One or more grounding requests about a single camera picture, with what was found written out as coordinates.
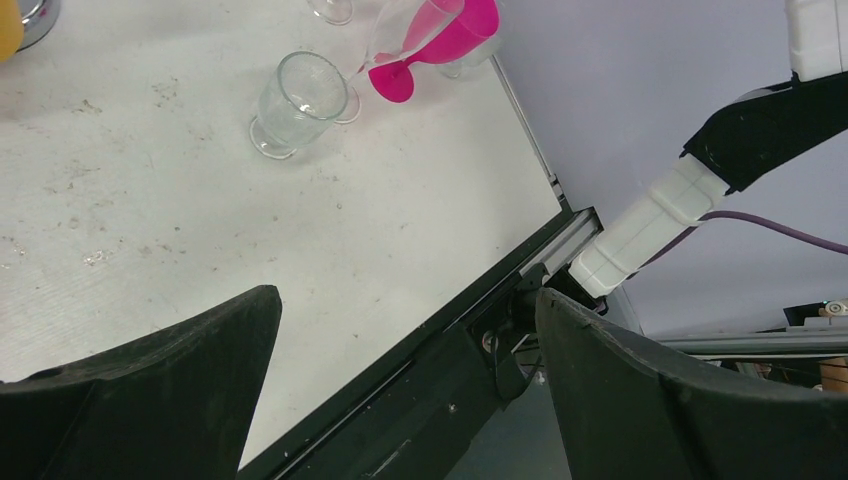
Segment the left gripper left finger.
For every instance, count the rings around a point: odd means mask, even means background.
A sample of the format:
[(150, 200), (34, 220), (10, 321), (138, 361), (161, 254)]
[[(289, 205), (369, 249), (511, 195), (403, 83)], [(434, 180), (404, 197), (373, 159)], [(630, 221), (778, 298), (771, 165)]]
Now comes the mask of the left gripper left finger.
[(5, 479), (232, 479), (283, 305), (252, 288), (1, 387)]

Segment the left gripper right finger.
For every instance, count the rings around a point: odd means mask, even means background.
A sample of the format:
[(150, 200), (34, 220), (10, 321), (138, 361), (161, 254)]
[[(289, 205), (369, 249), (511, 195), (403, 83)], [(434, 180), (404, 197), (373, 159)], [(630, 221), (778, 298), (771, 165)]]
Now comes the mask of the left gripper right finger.
[(847, 398), (755, 379), (548, 288), (535, 324), (575, 479), (843, 479)]

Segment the clear wine glass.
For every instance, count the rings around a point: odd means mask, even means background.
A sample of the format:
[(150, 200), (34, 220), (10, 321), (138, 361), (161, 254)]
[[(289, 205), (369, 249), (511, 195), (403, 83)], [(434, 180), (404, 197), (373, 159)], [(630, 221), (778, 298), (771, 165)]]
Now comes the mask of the clear wine glass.
[(353, 17), (354, 6), (351, 0), (308, 0), (312, 13), (323, 21), (343, 26)]
[(361, 98), (354, 80), (369, 70), (400, 61), (421, 50), (464, 9), (462, 0), (395, 0), (380, 10), (360, 66), (345, 77), (347, 104), (336, 124), (356, 120)]
[(478, 45), (465, 56), (450, 63), (441, 64), (436, 67), (437, 71), (450, 79), (457, 79), (464, 73), (482, 65), (489, 60), (503, 43), (501, 36), (493, 36)]
[(249, 137), (262, 155), (291, 157), (313, 143), (344, 112), (347, 82), (325, 57), (309, 51), (286, 55), (256, 103)]

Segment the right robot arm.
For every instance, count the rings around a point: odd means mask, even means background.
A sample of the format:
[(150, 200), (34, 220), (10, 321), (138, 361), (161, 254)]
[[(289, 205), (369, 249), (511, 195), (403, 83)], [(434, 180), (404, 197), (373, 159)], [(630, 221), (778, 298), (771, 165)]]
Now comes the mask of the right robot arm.
[(791, 80), (746, 93), (716, 111), (647, 193), (570, 263), (590, 297), (605, 297), (704, 221), (738, 219), (844, 254), (843, 244), (741, 212), (723, 199), (847, 129), (847, 4), (788, 1)]

